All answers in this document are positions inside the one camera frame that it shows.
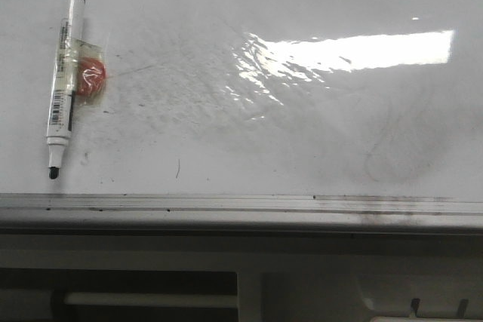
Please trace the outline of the red disc taped to marker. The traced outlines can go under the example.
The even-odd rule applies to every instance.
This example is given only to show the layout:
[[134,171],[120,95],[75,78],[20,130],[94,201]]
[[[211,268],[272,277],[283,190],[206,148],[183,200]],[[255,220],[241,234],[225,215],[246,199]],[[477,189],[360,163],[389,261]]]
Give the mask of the red disc taped to marker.
[[75,70],[75,104],[84,106],[99,103],[107,80],[103,49],[75,38],[72,51]]

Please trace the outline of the white black whiteboard marker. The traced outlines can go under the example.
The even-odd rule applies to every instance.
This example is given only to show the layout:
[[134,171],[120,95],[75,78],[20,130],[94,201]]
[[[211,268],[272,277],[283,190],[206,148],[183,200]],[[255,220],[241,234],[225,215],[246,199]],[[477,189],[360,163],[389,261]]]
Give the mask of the white black whiteboard marker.
[[84,29],[85,0],[63,0],[63,3],[65,12],[60,22],[46,130],[50,179],[60,175],[63,156],[72,136],[80,41]]

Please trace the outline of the white glossy whiteboard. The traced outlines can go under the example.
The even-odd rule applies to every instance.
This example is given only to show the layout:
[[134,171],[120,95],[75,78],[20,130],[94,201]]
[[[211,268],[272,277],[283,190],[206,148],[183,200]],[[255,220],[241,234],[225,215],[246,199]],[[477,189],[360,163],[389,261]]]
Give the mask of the white glossy whiteboard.
[[87,0],[108,79],[48,176],[62,0],[1,0],[5,193],[482,197],[482,0]]

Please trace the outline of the white rod under table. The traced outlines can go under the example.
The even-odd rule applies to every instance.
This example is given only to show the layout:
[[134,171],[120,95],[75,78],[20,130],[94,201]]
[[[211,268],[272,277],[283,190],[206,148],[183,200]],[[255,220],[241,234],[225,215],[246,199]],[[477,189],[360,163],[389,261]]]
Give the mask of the white rod under table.
[[237,308],[233,295],[157,294],[157,293],[67,293],[67,305],[97,305],[153,308]]

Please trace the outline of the aluminium whiteboard frame rail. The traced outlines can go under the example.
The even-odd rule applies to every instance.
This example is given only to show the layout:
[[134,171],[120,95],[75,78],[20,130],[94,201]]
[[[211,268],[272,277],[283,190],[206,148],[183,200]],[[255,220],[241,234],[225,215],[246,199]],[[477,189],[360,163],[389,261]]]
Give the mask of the aluminium whiteboard frame rail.
[[1,196],[4,230],[480,235],[482,203],[361,195]]

